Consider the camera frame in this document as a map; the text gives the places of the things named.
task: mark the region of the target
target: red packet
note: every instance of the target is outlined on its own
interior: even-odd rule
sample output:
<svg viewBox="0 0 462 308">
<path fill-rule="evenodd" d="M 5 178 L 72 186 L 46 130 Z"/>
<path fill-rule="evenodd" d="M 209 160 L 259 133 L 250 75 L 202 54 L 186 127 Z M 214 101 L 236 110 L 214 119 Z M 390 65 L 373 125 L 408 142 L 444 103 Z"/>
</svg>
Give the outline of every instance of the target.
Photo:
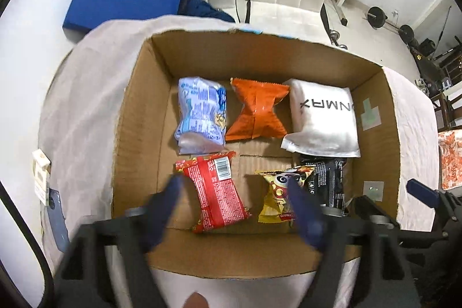
<svg viewBox="0 0 462 308">
<path fill-rule="evenodd" d="M 250 217 L 231 179 L 230 159 L 235 155 L 236 152 L 229 151 L 175 164 L 176 171 L 194 182 L 199 195 L 200 219 L 193 232 L 218 229 Z"/>
</svg>

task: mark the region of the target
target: tape piece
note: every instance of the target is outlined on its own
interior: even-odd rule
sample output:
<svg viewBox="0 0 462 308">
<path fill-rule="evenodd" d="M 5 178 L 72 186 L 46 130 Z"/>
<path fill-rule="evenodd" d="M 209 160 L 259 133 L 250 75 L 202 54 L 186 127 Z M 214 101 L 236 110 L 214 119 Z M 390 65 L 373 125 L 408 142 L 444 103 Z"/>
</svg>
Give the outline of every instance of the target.
<svg viewBox="0 0 462 308">
<path fill-rule="evenodd" d="M 366 195 L 373 201 L 382 201 L 383 185 L 384 182 L 365 180 L 363 186 L 363 195 Z"/>
<path fill-rule="evenodd" d="M 363 131 L 381 125 L 382 120 L 380 119 L 380 113 L 378 111 L 378 106 L 371 109 L 369 98 L 366 98 L 363 101 L 363 106 L 364 106 L 364 113 L 361 114 L 361 124 L 363 126 Z"/>
</svg>

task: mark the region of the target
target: blue snack bag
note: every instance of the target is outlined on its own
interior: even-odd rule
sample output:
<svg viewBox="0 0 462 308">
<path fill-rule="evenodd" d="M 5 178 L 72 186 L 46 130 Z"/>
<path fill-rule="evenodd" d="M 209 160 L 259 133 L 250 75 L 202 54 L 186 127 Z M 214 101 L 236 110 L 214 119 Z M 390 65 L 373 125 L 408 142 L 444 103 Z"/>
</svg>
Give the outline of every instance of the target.
<svg viewBox="0 0 462 308">
<path fill-rule="evenodd" d="M 200 77 L 178 82 L 181 122 L 175 131 L 179 154 L 207 154 L 225 147 L 226 89 Z"/>
</svg>

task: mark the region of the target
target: dumbbell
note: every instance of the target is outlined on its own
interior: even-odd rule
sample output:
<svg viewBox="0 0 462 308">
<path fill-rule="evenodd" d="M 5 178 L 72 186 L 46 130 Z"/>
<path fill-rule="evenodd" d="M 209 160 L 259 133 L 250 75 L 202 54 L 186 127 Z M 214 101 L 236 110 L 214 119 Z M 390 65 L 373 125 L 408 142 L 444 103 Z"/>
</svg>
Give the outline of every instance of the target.
<svg viewBox="0 0 462 308">
<path fill-rule="evenodd" d="M 398 31 L 398 34 L 405 44 L 408 44 L 413 40 L 414 30 L 410 26 L 403 24 L 398 28 L 396 25 L 389 23 L 387 19 L 388 17 L 380 7 L 371 7 L 369 11 L 367 11 L 367 21 L 371 27 L 378 29 L 387 23 Z"/>
<path fill-rule="evenodd" d="M 339 44 L 337 42 L 337 40 L 340 38 L 340 33 L 337 30 L 331 29 L 329 33 L 329 37 L 330 37 L 330 40 L 340 49 L 348 50 L 348 47 L 345 44 Z"/>
</svg>

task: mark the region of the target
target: barcode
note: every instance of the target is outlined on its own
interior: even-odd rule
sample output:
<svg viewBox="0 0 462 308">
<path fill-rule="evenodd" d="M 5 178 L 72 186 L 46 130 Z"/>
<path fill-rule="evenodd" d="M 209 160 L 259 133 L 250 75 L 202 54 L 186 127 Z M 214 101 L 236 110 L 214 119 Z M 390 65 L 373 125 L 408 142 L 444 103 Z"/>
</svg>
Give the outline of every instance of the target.
<svg viewBox="0 0 462 308">
<path fill-rule="evenodd" d="M 231 179 L 231 166 L 228 157 L 221 157 L 213 160 L 217 170 L 218 180 Z"/>
</svg>

